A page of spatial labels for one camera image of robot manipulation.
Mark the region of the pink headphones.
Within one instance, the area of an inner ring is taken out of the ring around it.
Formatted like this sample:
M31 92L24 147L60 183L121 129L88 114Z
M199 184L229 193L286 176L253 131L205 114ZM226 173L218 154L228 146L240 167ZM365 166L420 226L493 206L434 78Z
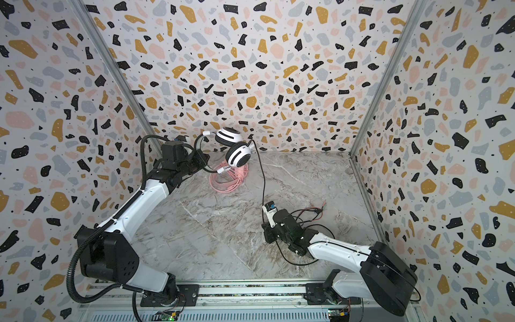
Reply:
M218 193L232 193L244 183L248 172L248 165L234 168L223 161L217 166L216 172L210 174L209 184Z

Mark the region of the white black headphones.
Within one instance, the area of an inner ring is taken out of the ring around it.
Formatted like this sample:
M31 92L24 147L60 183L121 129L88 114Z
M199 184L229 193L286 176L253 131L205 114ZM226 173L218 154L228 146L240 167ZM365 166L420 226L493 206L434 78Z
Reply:
M220 169L215 170L212 169L208 165L208 161L205 158L205 154L201 150L201 142L204 140L207 136L215 136L215 141L219 144L229 147L229 150L227 151L225 155L225 161L227 163L227 166L222 166ZM223 127L220 130L217 130L216 132L212 131L204 131L195 141L194 141L194 150L195 152L198 152L198 155L200 156L202 163L203 163L203 170L210 173L223 173L225 171L228 171L232 168L241 168L244 167L248 161L251 158L251 148L250 143L246 143L243 140L243 136L241 133L232 127Z

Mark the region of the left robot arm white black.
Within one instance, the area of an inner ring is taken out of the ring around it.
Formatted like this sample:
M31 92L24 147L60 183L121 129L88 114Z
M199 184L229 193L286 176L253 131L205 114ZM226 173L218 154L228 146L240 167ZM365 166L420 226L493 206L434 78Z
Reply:
M142 292L153 301L169 304L178 298L174 275L141 262L132 242L140 226L154 208L187 178L202 170L209 157L200 151L182 161L163 158L149 173L142 186L114 215L96 228L82 226L76 233L77 251L69 264L66 287L77 303L91 303L115 288ZM96 295L82 296L76 289L75 271L83 276L111 282Z

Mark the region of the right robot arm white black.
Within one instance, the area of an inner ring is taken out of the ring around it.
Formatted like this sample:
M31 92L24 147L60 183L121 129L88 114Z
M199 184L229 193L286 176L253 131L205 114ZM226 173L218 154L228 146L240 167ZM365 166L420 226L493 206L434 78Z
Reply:
M262 206L262 221L268 244L282 242L297 256L338 265L319 288L307 288L308 302L339 305L352 298L372 299L395 316L405 315L416 292L417 277L385 243L361 246L336 240L303 227L292 214L277 209L273 202Z

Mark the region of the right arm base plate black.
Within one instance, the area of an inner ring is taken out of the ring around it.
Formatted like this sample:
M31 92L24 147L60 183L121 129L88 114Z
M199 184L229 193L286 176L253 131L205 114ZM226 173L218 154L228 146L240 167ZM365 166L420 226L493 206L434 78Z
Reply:
M307 283L305 284L304 299L308 305L333 304L333 291L328 283Z

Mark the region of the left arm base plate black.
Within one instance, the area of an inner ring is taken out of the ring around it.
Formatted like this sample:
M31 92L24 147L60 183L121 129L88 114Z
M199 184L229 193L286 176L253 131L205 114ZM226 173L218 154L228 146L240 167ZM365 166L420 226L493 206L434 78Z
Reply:
M173 284L162 292L145 291L140 301L141 307L181 308L194 307L197 304L199 284Z

